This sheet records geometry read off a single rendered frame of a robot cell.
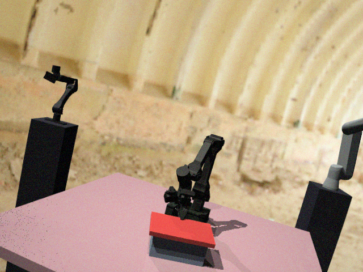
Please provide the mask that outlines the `red lid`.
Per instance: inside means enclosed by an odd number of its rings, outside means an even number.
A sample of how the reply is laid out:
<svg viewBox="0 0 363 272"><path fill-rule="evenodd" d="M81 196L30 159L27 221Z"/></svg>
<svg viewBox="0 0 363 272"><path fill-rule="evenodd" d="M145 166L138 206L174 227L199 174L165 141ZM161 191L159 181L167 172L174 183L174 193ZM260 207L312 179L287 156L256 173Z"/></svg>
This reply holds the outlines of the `red lid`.
<svg viewBox="0 0 363 272"><path fill-rule="evenodd" d="M151 212L149 236L215 248L210 224Z"/></svg>

